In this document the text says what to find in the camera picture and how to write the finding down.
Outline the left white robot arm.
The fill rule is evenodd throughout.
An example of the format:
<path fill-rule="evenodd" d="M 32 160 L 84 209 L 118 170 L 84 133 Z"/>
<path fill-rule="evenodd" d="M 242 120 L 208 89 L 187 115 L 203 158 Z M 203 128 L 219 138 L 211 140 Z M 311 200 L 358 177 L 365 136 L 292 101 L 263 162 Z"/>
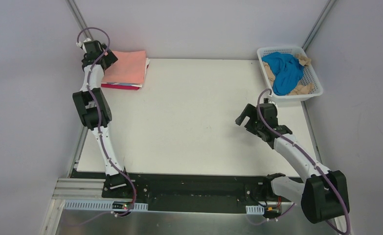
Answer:
<path fill-rule="evenodd" d="M 117 57 L 105 44 L 90 38 L 77 45 L 84 51 L 82 69 L 84 81 L 81 89 L 72 94 L 75 108 L 83 126 L 94 135 L 105 165 L 105 188 L 113 190 L 128 184 L 126 168 L 115 155 L 110 135 L 112 112 L 102 92 L 105 70 Z"/>

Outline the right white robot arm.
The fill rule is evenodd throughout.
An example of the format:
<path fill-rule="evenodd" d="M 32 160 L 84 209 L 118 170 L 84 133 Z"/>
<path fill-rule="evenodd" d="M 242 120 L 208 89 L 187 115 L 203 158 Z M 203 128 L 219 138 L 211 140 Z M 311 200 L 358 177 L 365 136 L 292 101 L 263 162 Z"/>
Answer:
<path fill-rule="evenodd" d="M 283 156 L 301 179 L 299 183 L 283 173 L 268 175 L 263 181 L 263 197 L 281 196 L 290 200 L 301 207 L 313 224 L 348 215 L 350 206 L 345 175 L 312 159 L 292 130 L 278 123 L 274 104 L 247 104 L 235 123 L 241 125 L 245 118 L 248 118 L 245 129 Z"/>

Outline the pink t shirt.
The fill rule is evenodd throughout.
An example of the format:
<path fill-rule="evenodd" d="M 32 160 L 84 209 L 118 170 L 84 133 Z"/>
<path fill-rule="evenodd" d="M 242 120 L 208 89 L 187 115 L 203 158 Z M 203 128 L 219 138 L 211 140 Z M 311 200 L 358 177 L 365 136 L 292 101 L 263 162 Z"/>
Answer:
<path fill-rule="evenodd" d="M 118 60 L 105 70 L 102 83 L 142 85 L 149 65 L 146 51 L 113 51 L 113 53 Z"/>

